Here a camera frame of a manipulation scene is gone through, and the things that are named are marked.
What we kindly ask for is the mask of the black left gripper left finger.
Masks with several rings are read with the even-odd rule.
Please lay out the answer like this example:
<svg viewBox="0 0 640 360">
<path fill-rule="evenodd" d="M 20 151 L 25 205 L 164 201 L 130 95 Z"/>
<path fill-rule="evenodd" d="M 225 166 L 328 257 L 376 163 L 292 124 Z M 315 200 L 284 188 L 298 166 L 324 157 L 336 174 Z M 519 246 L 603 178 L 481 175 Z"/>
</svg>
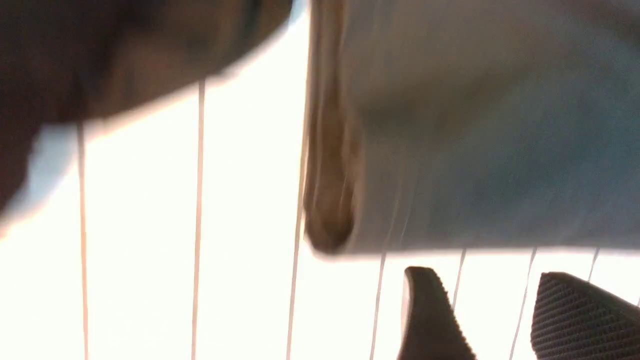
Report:
<svg viewBox="0 0 640 360">
<path fill-rule="evenodd" d="M 409 307 L 399 360 L 475 360 L 451 307 L 441 278 L 432 268 L 409 266 L 404 275 Z"/>
</svg>

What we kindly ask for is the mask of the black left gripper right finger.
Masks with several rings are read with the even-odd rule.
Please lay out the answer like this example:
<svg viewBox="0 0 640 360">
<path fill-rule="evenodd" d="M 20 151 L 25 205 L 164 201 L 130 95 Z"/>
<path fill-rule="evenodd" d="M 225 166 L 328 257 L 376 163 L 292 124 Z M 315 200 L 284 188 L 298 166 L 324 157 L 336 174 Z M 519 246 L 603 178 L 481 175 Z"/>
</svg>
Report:
<svg viewBox="0 0 640 360">
<path fill-rule="evenodd" d="M 544 272 L 530 341 L 538 360 L 637 360 L 640 310 L 582 278 Z"/>
</svg>

